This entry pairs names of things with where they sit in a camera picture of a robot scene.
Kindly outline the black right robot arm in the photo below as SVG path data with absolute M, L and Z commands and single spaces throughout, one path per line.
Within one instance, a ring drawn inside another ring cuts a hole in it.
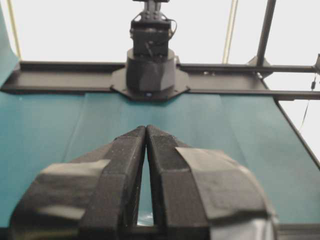
M 167 0 L 144 0 L 144 9 L 130 23 L 133 55 L 136 57 L 164 57 L 169 54 L 169 41 L 178 28 L 174 19 L 161 12 Z

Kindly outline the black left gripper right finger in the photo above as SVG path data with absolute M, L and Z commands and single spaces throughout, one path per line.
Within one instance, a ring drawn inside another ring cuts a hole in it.
M 220 150 L 148 125 L 155 223 L 170 240 L 275 240 L 277 217 L 254 174 Z

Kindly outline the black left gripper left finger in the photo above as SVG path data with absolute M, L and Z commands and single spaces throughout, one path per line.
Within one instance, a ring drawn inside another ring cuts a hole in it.
M 40 171 L 10 217 L 10 239 L 117 240 L 137 223 L 145 135 L 139 126 Z

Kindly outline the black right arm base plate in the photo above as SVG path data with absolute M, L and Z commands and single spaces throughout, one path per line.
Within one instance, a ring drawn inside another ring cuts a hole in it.
M 165 102 L 190 91 L 188 73 L 177 68 L 175 53 L 167 56 L 137 56 L 127 51 L 125 67 L 112 73 L 110 89 L 133 101 Z

